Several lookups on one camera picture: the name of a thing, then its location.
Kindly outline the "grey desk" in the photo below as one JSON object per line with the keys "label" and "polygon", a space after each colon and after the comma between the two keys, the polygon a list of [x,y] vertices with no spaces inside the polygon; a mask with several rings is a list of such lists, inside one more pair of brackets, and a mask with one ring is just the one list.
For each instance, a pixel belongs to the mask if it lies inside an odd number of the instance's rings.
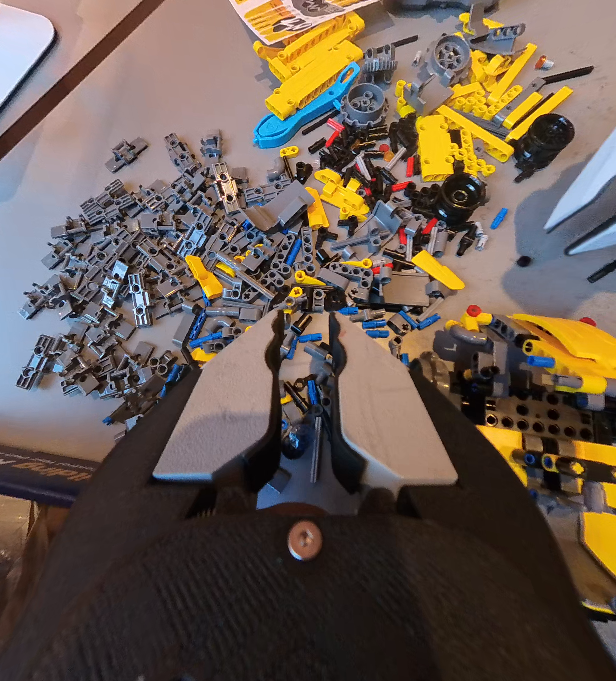
{"label": "grey desk", "polygon": [[[616,338],[616,271],[597,283],[587,277],[616,260],[616,248],[567,257],[564,248],[585,226],[546,234],[543,226],[560,196],[616,126],[616,1],[501,1],[504,23],[524,22],[526,42],[554,60],[555,72],[593,65],[571,84],[560,111],[576,127],[573,143],[548,168],[514,183],[513,162],[496,164],[488,204],[476,211],[490,237],[483,251],[442,261],[466,288],[441,306],[457,319],[469,304],[485,311],[528,312],[594,319]],[[117,426],[103,424],[111,400],[64,396],[55,376],[25,391],[16,379],[41,334],[65,324],[44,311],[24,320],[24,291],[50,272],[50,229],[114,177],[105,163],[122,139],[144,138],[147,151],[119,178],[144,186],[175,175],[163,139],[176,133],[192,149],[220,129],[230,166],[245,166],[251,184],[263,183],[275,152],[252,145],[271,89],[254,37],[228,1],[165,1],[0,162],[0,444],[100,461],[114,445]],[[502,224],[491,222],[502,208]],[[527,268],[516,266],[526,255]]]}

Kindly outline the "stack of yellow holed panels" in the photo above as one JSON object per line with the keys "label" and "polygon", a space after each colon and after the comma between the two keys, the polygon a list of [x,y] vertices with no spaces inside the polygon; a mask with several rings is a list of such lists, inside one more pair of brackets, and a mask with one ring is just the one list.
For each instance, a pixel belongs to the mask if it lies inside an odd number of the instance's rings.
{"label": "stack of yellow holed panels", "polygon": [[351,39],[364,27],[356,12],[348,12],[304,31],[283,48],[255,41],[254,51],[281,81],[265,100],[269,112],[285,120],[326,92],[351,62],[362,59],[363,51]]}

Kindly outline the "short black axle rod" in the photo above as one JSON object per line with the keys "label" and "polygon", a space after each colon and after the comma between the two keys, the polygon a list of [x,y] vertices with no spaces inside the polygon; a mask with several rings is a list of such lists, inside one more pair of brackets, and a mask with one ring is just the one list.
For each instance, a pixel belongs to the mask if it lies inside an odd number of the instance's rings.
{"label": "short black axle rod", "polygon": [[564,82],[573,80],[576,78],[581,78],[591,74],[594,71],[594,66],[589,65],[585,67],[580,67],[574,70],[569,70],[567,72],[555,73],[544,76],[542,81],[544,84],[556,84],[558,82]]}

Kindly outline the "yellow black brick vehicle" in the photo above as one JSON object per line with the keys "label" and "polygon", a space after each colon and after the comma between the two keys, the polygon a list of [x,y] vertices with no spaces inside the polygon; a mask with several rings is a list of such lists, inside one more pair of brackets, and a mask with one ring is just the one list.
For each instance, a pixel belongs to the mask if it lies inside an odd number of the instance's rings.
{"label": "yellow black brick vehicle", "polygon": [[616,339],[471,305],[418,360],[533,498],[588,615],[616,622]]}

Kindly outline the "small dark grey gear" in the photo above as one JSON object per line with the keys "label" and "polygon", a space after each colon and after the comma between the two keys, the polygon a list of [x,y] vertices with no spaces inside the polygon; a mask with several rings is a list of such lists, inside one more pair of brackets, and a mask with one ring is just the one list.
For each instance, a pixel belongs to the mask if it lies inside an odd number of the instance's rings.
{"label": "small dark grey gear", "polygon": [[371,79],[390,81],[397,64],[396,47],[393,44],[386,44],[381,48],[368,48],[364,53],[362,72]]}

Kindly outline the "pile of grey track links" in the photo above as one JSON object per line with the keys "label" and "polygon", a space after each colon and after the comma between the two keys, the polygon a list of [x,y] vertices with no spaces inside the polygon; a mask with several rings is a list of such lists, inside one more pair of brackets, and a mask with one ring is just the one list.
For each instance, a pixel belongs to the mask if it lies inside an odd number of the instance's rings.
{"label": "pile of grey track links", "polygon": [[[222,159],[218,129],[201,139],[201,159],[176,133],[165,137],[178,174],[136,190],[115,179],[51,229],[43,265],[52,276],[25,292],[24,319],[57,312],[68,328],[38,337],[16,381],[32,390],[55,374],[65,396],[117,400],[104,420],[137,424],[186,366],[201,366],[275,308],[303,296],[295,286],[317,271],[298,183],[280,171],[247,189],[243,169]],[[209,300],[185,262],[198,256],[223,285]]]}

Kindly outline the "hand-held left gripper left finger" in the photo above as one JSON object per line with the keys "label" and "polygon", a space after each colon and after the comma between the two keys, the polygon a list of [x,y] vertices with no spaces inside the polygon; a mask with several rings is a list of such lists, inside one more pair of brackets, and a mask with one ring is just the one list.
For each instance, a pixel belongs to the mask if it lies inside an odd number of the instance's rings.
{"label": "hand-held left gripper left finger", "polygon": [[278,469],[283,313],[273,311],[202,370],[152,476],[258,492]]}

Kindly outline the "grey curved panel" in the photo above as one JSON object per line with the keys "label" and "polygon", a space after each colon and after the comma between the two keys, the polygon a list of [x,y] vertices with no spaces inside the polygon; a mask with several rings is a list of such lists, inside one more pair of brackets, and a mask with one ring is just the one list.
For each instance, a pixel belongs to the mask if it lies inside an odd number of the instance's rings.
{"label": "grey curved panel", "polygon": [[473,50],[479,50],[487,55],[509,56],[515,52],[515,42],[525,29],[525,23],[488,27],[485,23],[485,2],[475,2],[471,5],[468,15],[468,34],[466,41]]}

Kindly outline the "blue brick separator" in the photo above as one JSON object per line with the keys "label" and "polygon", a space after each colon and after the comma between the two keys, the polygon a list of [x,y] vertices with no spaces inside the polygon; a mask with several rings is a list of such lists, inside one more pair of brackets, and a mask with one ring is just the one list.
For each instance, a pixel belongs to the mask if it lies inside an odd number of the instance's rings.
{"label": "blue brick separator", "polygon": [[300,108],[282,121],[273,113],[266,115],[253,130],[253,144],[260,149],[285,146],[305,125],[322,115],[333,115],[340,111],[340,103],[360,75],[360,66],[351,62],[339,73],[334,84],[329,86],[312,102]]}

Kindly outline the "pile of grey bricks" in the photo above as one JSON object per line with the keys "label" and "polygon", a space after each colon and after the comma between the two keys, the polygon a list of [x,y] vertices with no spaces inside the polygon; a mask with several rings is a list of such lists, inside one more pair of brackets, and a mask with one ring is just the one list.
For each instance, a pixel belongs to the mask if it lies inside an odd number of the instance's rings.
{"label": "pile of grey bricks", "polygon": [[[517,106],[514,102],[521,102],[547,84],[542,78],[532,81],[528,89],[513,83],[490,106],[490,91],[515,57],[488,57],[479,50],[472,50],[471,55],[470,70],[450,86],[454,96],[443,105],[505,141],[510,130],[502,123]],[[307,199],[301,201],[311,207],[306,216],[313,234],[317,271],[306,283],[292,284],[303,294],[294,307],[275,308],[287,319],[282,356],[289,360],[298,345],[304,345],[322,363],[330,361],[321,333],[307,330],[314,316],[337,311],[361,323],[372,338],[387,339],[393,334],[392,352],[407,361],[400,353],[401,336],[439,320],[433,306],[456,293],[411,264],[420,251],[439,258],[446,240],[459,232],[465,234],[457,256],[463,255],[476,238],[471,218],[464,224],[448,226],[434,214],[444,181],[422,180],[416,130],[419,116],[403,98],[406,84],[396,83],[398,118],[390,124],[386,117],[379,127],[349,127],[343,124],[339,111],[320,116],[302,127],[285,146],[273,148],[279,149],[279,156],[261,185],[268,184],[280,171],[292,177],[291,183],[298,183],[297,165],[311,167],[301,183],[301,193]],[[466,172],[484,182],[495,166],[476,155],[474,141],[483,146],[482,141],[445,120],[455,158],[453,174]],[[246,175],[244,167],[230,167],[243,169]],[[254,188],[248,182],[247,178],[246,188]]]}

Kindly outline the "short yellow beam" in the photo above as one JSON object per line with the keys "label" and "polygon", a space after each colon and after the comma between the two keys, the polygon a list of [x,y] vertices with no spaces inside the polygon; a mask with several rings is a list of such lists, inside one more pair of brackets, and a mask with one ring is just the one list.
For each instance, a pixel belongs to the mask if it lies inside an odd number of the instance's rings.
{"label": "short yellow beam", "polygon": [[543,96],[539,92],[532,92],[527,98],[517,104],[513,110],[505,117],[502,126],[508,130],[512,129],[519,120],[528,115],[541,100]]}

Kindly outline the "small yellow curved panel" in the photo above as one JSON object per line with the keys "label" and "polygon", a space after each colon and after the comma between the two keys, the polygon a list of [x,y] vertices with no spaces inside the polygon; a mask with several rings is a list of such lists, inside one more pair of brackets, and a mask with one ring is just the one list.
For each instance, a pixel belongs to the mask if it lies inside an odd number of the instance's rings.
{"label": "small yellow curved panel", "polygon": [[203,294],[209,299],[220,298],[223,294],[223,285],[213,272],[207,270],[203,261],[194,255],[187,255],[185,262],[193,277],[199,283]]}

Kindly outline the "long yellow holed liftarm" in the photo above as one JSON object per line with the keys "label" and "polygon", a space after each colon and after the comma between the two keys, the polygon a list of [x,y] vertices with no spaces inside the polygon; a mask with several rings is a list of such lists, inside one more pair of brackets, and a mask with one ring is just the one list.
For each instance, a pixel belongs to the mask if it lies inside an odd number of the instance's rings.
{"label": "long yellow holed liftarm", "polygon": [[437,113],[444,116],[448,121],[452,122],[460,129],[465,129],[474,138],[481,140],[483,149],[496,160],[504,163],[514,154],[515,149],[510,143],[507,143],[500,137],[480,127],[456,110],[442,105],[437,108]]}

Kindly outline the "grey remote controller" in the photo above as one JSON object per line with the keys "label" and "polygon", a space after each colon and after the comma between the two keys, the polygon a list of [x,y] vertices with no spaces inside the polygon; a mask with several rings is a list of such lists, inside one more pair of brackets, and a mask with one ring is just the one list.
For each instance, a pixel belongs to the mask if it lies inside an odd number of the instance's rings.
{"label": "grey remote controller", "polygon": [[447,8],[454,7],[462,10],[470,10],[474,4],[482,4],[487,11],[498,7],[500,1],[386,1],[388,7],[397,7],[404,10],[424,10],[430,7]]}

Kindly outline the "dark blue cardboard box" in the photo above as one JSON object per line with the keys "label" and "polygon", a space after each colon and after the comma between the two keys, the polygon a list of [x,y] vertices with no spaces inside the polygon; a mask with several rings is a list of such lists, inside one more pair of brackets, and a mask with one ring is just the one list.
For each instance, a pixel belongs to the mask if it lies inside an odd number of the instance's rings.
{"label": "dark blue cardboard box", "polygon": [[0,495],[70,508],[99,463],[0,445]]}

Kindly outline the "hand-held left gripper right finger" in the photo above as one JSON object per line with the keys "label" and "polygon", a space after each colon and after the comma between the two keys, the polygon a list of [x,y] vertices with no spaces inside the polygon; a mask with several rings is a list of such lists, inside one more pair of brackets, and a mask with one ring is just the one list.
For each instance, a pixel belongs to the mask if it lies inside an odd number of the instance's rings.
{"label": "hand-held left gripper right finger", "polygon": [[329,345],[339,484],[349,494],[454,485],[456,469],[406,366],[339,312],[329,315]]}

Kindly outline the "black toothed wheel hub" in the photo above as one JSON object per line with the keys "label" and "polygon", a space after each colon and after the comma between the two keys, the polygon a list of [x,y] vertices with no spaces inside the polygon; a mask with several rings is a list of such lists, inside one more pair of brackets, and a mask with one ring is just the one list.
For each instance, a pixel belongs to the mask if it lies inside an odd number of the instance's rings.
{"label": "black toothed wheel hub", "polygon": [[484,205],[486,193],[486,183],[478,177],[466,172],[454,173],[440,186],[434,214],[448,226],[464,224],[476,209]]}

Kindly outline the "black toy wheel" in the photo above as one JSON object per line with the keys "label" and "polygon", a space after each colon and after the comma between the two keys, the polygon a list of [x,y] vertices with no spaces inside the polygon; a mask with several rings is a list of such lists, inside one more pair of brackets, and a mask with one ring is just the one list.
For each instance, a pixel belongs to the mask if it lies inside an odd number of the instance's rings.
{"label": "black toy wheel", "polygon": [[527,167],[537,171],[547,167],[573,141],[573,123],[555,113],[538,117],[525,134],[515,142],[514,158],[520,171]]}

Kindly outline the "yellow grey sticker sheet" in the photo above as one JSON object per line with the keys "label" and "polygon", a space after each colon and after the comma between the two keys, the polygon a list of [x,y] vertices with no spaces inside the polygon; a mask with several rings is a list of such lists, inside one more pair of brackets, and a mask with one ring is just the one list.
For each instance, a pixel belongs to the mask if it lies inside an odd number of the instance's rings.
{"label": "yellow grey sticker sheet", "polygon": [[376,1],[230,1],[244,24],[272,46]]}

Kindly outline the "long flat yellow beam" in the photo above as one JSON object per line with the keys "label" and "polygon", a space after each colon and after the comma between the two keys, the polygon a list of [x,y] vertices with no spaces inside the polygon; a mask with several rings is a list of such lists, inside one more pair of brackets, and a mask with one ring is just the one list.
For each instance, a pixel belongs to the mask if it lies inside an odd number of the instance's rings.
{"label": "long flat yellow beam", "polygon": [[494,85],[490,91],[490,95],[487,97],[487,102],[490,106],[496,104],[498,100],[512,87],[514,81],[523,70],[528,60],[537,51],[537,48],[538,46],[536,44],[528,43],[523,51],[512,61],[508,70],[503,74],[499,82]]}

